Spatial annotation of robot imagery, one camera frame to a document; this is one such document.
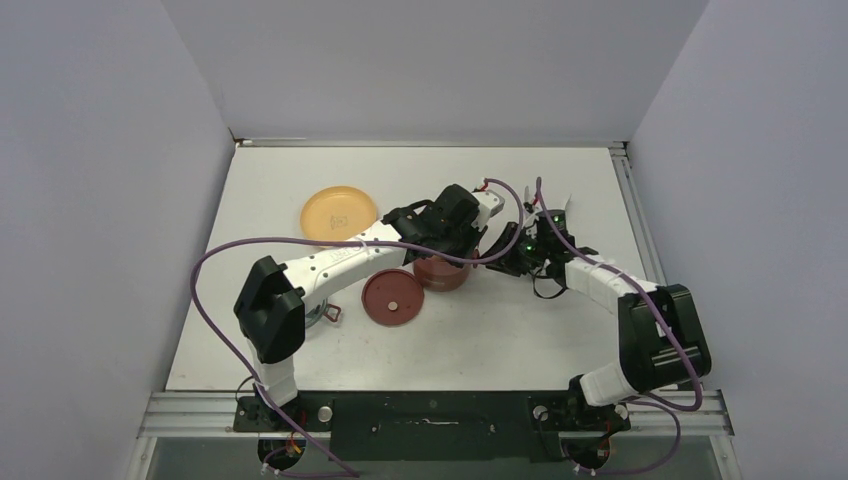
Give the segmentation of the orange plastic plate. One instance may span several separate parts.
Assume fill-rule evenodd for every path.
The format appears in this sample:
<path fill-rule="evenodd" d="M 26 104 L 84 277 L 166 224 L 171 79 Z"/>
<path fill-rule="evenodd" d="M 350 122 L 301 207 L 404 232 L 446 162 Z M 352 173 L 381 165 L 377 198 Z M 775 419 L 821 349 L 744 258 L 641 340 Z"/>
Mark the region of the orange plastic plate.
<path fill-rule="evenodd" d="M 377 220 L 377 205 L 364 191 L 332 186 L 316 192 L 300 212 L 306 239 L 344 241 L 367 230 Z"/>

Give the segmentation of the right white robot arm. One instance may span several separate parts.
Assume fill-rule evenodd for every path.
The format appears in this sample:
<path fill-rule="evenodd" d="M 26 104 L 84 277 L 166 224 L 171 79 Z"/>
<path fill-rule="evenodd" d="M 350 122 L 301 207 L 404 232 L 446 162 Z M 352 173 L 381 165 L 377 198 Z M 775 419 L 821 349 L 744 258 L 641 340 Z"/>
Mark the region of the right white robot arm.
<path fill-rule="evenodd" d="M 589 428 L 610 417 L 623 400 L 711 371 L 690 290 L 635 278 L 597 251 L 576 247 L 564 210 L 539 212 L 526 226 L 507 223 L 485 254 L 493 259 L 490 270 L 552 280 L 561 292 L 581 293 L 616 319 L 616 359 L 569 382 L 564 416 L 573 425 Z"/>

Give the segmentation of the red steel bowl tall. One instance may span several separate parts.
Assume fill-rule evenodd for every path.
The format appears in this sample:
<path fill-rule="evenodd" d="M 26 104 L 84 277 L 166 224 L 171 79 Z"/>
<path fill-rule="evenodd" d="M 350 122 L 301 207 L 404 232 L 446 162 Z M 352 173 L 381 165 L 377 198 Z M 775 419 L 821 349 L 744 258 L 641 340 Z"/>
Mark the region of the red steel bowl tall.
<path fill-rule="evenodd" d="M 450 292 L 460 288 L 469 278 L 469 265 L 456 267 L 440 257 L 419 259 L 413 263 L 413 275 L 426 290 Z"/>

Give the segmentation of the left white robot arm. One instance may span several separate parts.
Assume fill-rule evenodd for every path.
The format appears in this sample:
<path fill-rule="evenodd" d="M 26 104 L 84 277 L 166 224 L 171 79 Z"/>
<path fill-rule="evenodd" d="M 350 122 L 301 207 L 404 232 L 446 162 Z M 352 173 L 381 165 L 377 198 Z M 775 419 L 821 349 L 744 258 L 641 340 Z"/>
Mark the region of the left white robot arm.
<path fill-rule="evenodd" d="M 350 246 L 276 263 L 266 256 L 252 266 L 234 313 L 248 339 L 252 363 L 266 396 L 259 417 L 274 430 L 296 421 L 298 388 L 294 353 L 305 341 L 305 317 L 331 295 L 373 274 L 436 252 L 468 258 L 487 222 L 504 206 L 495 193 L 472 193 L 452 184 L 435 200 L 390 210 L 351 238 Z"/>

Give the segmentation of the metal tongs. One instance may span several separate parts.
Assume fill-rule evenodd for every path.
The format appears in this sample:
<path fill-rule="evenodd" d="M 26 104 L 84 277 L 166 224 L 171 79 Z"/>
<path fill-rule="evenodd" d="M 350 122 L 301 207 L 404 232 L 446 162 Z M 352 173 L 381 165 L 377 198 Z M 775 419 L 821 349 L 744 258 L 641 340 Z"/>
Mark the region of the metal tongs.
<path fill-rule="evenodd" d="M 565 222 L 566 212 L 571 199 L 572 195 L 568 194 L 559 204 L 555 204 L 553 208 L 549 208 L 547 210 L 552 220 L 555 222 Z M 529 186 L 524 187 L 522 206 L 525 210 L 524 222 L 522 224 L 523 227 L 532 226 L 537 218 L 544 216 L 538 195 L 536 191 L 532 191 Z"/>

